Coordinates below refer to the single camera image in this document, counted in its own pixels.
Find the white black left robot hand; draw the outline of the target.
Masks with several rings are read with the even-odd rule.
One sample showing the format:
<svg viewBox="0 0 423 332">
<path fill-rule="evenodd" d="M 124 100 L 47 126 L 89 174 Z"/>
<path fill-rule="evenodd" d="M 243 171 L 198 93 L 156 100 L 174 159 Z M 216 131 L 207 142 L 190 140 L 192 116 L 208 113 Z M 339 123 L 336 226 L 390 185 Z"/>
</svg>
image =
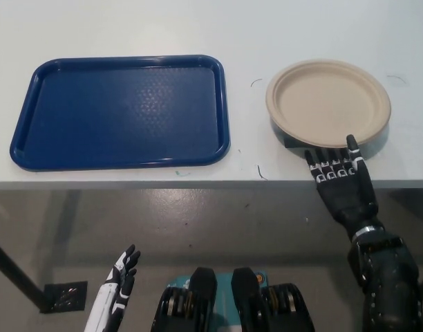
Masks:
<svg viewBox="0 0 423 332">
<path fill-rule="evenodd" d="M 133 290 L 140 251 L 132 244 L 118 258 L 98 290 L 84 332 L 116 332 Z"/>
</svg>

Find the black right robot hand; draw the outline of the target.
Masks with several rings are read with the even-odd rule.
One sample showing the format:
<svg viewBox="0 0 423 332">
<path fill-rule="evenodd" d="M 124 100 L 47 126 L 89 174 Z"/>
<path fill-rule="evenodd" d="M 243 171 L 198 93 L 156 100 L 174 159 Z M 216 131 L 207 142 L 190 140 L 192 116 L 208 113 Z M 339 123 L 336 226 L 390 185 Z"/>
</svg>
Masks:
<svg viewBox="0 0 423 332">
<path fill-rule="evenodd" d="M 353 240 L 365 232 L 383 230 L 378 203 L 359 145 L 352 134 L 343 149 L 306 150 L 305 160 L 316 189 L 332 218 Z"/>
</svg>

